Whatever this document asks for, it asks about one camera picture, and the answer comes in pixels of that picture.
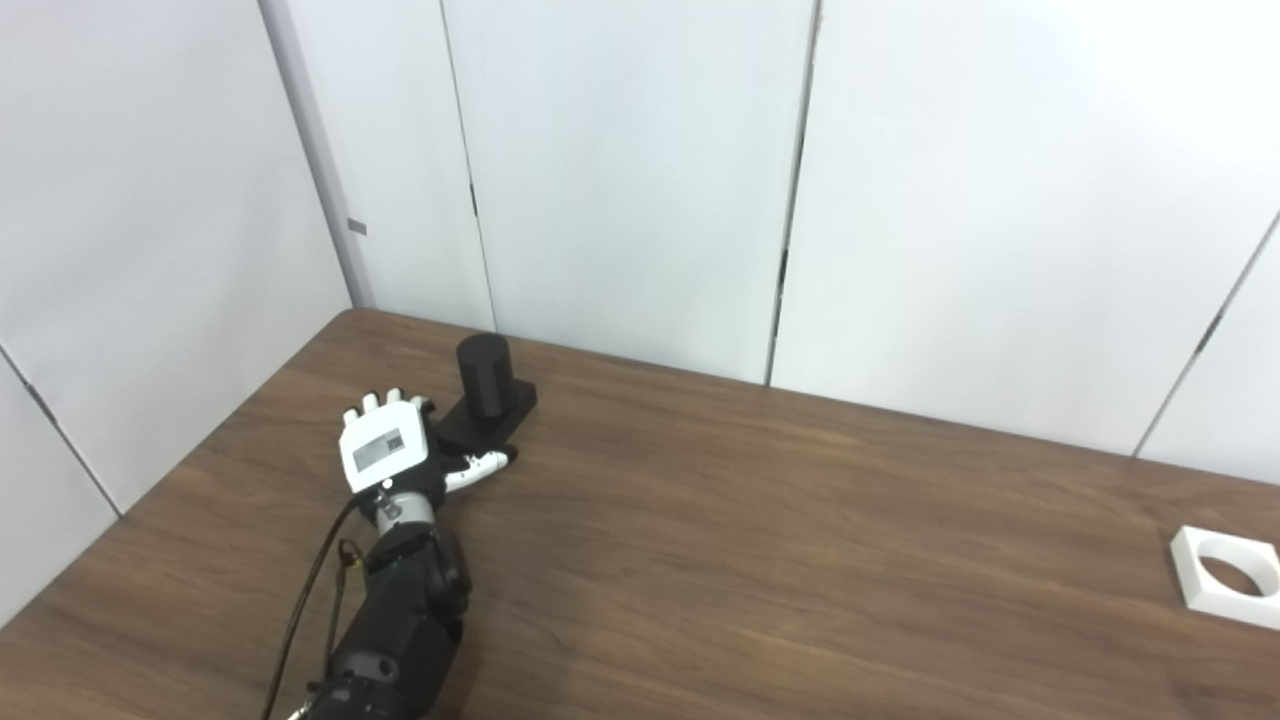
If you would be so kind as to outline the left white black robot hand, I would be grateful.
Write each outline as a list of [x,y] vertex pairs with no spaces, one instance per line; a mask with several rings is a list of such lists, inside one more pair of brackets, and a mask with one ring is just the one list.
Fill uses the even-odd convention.
[[515,462],[513,446],[483,452],[457,450],[436,438],[434,402],[398,388],[364,396],[343,414],[340,460],[353,496],[380,533],[407,524],[435,524],[448,495],[477,484]]

